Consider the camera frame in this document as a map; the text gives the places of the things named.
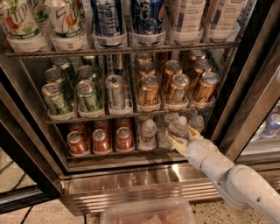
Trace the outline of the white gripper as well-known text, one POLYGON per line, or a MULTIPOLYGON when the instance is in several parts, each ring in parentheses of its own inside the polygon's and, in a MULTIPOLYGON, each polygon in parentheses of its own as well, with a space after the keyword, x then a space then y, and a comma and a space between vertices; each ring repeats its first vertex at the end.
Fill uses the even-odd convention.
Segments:
POLYGON ((176 136, 168 136, 168 141, 173 149, 185 155, 189 163, 199 170, 203 161, 218 148, 191 126, 188 127, 188 137, 192 141, 189 145, 187 140, 176 136))

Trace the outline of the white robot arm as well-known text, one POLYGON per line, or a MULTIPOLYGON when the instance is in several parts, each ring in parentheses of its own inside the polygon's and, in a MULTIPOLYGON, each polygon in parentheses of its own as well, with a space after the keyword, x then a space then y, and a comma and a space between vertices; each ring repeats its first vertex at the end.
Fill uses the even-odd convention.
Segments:
POLYGON ((252 168, 232 162, 196 129, 190 127, 187 131, 189 140, 178 137, 169 130, 169 143, 193 167, 209 178, 227 204, 236 210, 253 207, 271 224, 280 224, 278 192, 252 168))

